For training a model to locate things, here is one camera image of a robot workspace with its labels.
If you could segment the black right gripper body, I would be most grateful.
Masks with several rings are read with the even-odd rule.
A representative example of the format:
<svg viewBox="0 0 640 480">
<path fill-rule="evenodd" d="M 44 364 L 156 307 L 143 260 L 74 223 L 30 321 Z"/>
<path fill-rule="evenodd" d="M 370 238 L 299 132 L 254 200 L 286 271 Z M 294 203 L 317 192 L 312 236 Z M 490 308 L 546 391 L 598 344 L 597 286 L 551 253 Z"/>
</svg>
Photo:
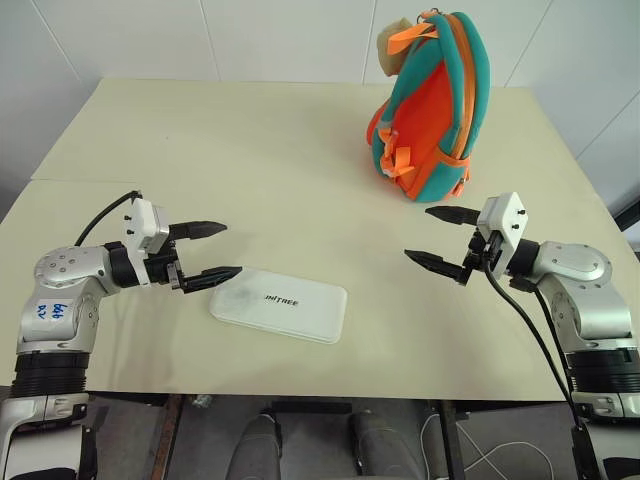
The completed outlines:
<svg viewBox="0 0 640 480">
<path fill-rule="evenodd" d="M 501 255 L 502 234 L 492 230 L 487 239 L 479 228 L 476 228 L 468 244 L 468 251 L 462 263 L 462 272 L 458 283 L 466 286 L 474 271 L 483 271 L 486 265 L 493 267 Z"/>
</svg>

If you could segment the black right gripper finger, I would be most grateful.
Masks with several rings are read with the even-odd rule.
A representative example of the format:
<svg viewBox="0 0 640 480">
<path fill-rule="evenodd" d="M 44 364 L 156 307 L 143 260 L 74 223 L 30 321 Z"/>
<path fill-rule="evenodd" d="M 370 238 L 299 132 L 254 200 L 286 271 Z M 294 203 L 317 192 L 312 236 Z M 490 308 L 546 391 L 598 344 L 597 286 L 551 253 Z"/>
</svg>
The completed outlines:
<svg viewBox="0 0 640 480">
<path fill-rule="evenodd" d="M 480 215 L 480 212 L 475 209 L 446 205 L 426 208 L 425 213 L 447 223 L 472 226 L 477 225 Z"/>
<path fill-rule="evenodd" d="M 447 262 L 441 256 L 408 249 L 404 250 L 404 254 L 424 269 L 450 278 L 459 285 L 465 286 L 468 282 L 469 272 L 463 266 Z"/>
</svg>

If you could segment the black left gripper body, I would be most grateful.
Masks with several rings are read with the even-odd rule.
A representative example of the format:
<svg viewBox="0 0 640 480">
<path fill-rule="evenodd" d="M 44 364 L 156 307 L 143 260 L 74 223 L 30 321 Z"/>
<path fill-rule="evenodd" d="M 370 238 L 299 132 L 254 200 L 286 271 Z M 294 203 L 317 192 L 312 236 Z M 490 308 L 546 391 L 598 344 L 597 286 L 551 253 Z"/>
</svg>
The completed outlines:
<svg viewBox="0 0 640 480">
<path fill-rule="evenodd" d="M 169 285 L 172 290 L 187 293 L 174 240 L 166 240 L 157 253 L 147 256 L 147 275 L 151 283 Z"/>
</svg>

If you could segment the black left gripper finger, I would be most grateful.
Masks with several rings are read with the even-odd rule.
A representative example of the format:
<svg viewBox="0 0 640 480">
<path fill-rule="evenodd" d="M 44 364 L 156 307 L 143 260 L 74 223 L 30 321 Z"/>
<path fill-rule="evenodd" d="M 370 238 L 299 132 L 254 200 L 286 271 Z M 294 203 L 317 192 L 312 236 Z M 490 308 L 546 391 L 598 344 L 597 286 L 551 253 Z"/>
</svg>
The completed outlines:
<svg viewBox="0 0 640 480">
<path fill-rule="evenodd" d="M 214 221 L 189 221 L 169 226 L 169 242 L 182 239 L 198 240 L 207 238 L 227 229 L 227 226 Z"/>
<path fill-rule="evenodd" d="M 200 274 L 181 278 L 184 293 L 215 288 L 241 273 L 242 267 L 221 266 L 203 270 Z"/>
</svg>

